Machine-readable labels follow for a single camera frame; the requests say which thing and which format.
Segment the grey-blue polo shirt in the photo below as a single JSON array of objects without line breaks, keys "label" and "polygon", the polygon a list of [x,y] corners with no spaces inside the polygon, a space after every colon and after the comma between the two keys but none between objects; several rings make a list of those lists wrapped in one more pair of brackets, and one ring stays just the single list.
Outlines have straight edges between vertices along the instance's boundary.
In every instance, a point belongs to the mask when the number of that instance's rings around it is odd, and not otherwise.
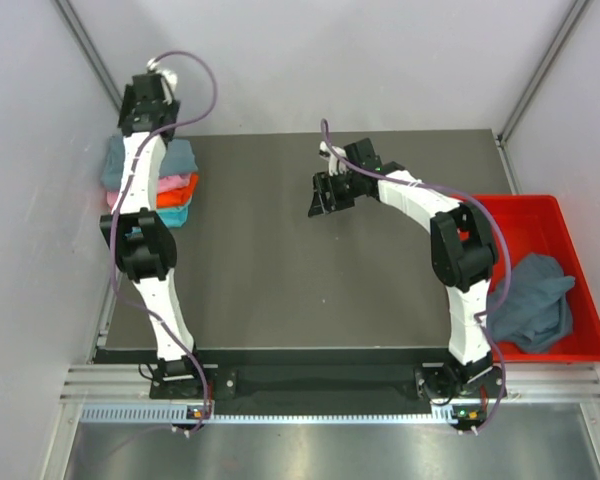
[{"label": "grey-blue polo shirt", "polygon": [[[101,184],[107,191],[117,192],[121,188],[124,171],[125,147],[123,137],[114,135],[109,139]],[[198,171],[191,144],[182,139],[171,141],[160,166],[159,179],[171,175],[194,174]]]}]

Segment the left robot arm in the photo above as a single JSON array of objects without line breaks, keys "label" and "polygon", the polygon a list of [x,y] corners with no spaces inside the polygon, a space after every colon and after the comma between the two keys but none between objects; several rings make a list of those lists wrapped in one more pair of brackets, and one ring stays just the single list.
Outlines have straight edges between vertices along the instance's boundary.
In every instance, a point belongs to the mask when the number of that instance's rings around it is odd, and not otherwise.
[{"label": "left robot arm", "polygon": [[156,339],[155,388],[196,396],[207,374],[193,360],[195,340],[187,329],[175,288],[177,247],[157,212],[160,167],[179,111],[172,73],[148,71],[126,85],[118,127],[124,163],[113,210],[100,218],[114,270],[134,285]]}]

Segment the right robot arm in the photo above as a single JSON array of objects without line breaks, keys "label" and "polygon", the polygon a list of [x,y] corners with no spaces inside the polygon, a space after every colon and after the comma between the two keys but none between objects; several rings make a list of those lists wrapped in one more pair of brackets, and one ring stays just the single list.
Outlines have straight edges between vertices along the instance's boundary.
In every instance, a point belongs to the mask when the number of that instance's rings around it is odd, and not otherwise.
[{"label": "right robot arm", "polygon": [[358,198],[369,197],[428,233],[432,270],[447,292],[451,359],[431,372],[420,372],[419,390],[438,402],[472,394],[493,367],[484,329],[499,252],[484,210],[456,194],[437,191],[395,162],[383,162],[368,138],[345,147],[321,141],[318,154],[328,167],[312,177],[309,216],[349,209]]}]

